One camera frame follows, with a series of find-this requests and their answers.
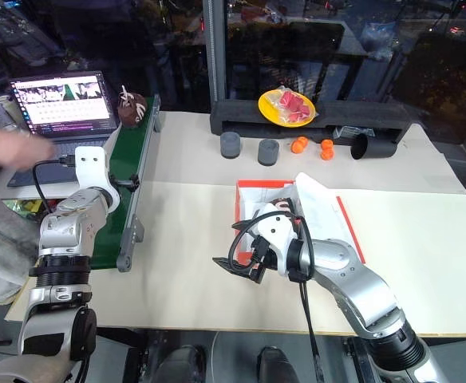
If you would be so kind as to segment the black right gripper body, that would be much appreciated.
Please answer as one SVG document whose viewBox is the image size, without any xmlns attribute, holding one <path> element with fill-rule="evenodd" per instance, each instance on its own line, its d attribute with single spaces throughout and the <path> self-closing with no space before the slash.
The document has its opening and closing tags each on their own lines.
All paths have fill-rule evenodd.
<svg viewBox="0 0 466 383">
<path fill-rule="evenodd" d="M 277 256 L 275 252 L 270 249 L 270 243 L 262 236 L 258 236 L 252 243 L 253 254 L 251 261 L 253 267 L 251 268 L 250 276 L 264 276 L 266 270 L 277 270 Z"/>
</svg>

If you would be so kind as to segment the person's bare hand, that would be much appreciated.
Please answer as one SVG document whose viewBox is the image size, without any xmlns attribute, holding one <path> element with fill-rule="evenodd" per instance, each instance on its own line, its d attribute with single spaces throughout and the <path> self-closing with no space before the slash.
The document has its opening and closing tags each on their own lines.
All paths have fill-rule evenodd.
<svg viewBox="0 0 466 383">
<path fill-rule="evenodd" d="M 54 146 L 49 140 L 0 129 L 1 167 L 29 169 L 38 162 L 50 160 L 53 154 Z"/>
</svg>

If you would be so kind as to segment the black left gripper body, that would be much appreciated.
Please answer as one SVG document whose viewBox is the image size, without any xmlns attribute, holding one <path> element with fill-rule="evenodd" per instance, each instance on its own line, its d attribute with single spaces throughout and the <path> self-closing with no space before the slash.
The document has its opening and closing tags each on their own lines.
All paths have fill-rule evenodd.
<svg viewBox="0 0 466 383">
<path fill-rule="evenodd" d="M 127 180 L 119 180 L 111 176 L 111 185 L 116 189 L 124 188 L 129 192 L 135 192 L 140 186 L 140 179 L 138 175 L 131 175 Z"/>
</svg>

